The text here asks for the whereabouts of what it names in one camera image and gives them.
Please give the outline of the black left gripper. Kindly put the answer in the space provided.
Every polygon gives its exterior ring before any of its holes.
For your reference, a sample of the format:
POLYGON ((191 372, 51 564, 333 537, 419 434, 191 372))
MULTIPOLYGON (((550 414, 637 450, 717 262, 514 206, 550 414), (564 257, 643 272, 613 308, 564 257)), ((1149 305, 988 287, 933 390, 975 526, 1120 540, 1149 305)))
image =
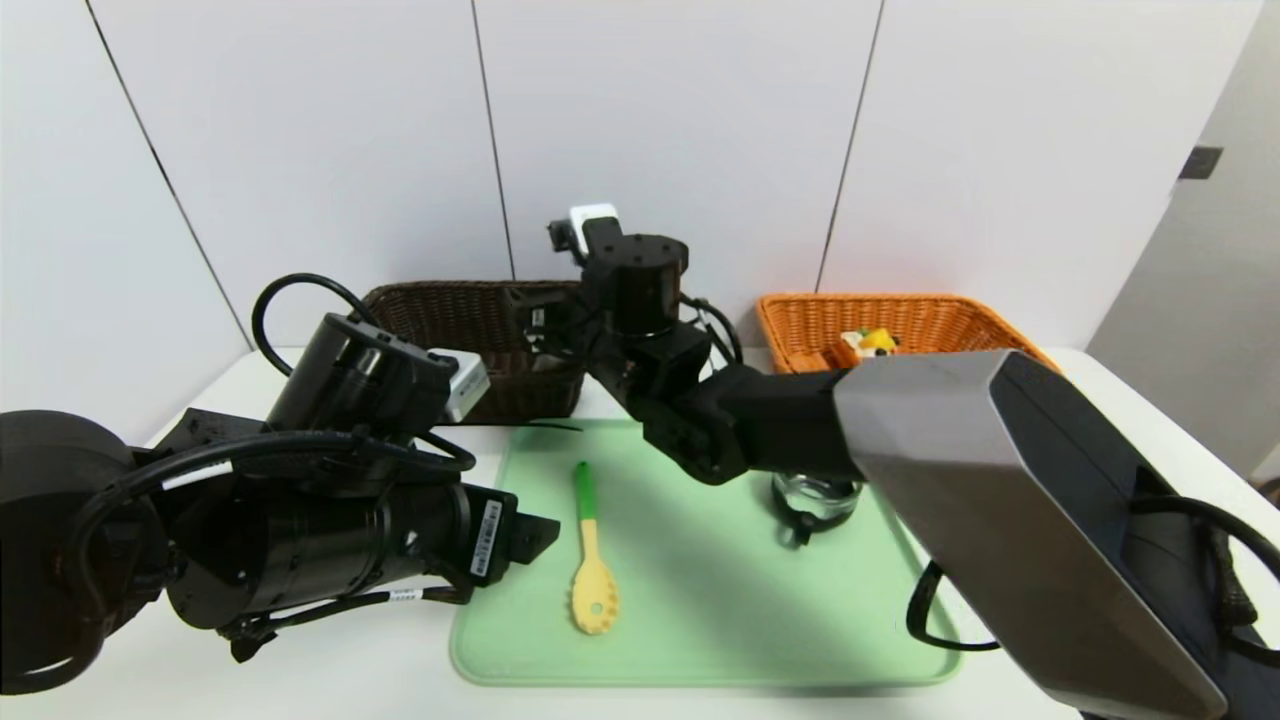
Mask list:
POLYGON ((488 587, 509 561, 534 562, 559 538, 561 523, 516 507, 515 496, 479 486, 396 486, 388 496, 388 580, 440 577, 488 587))

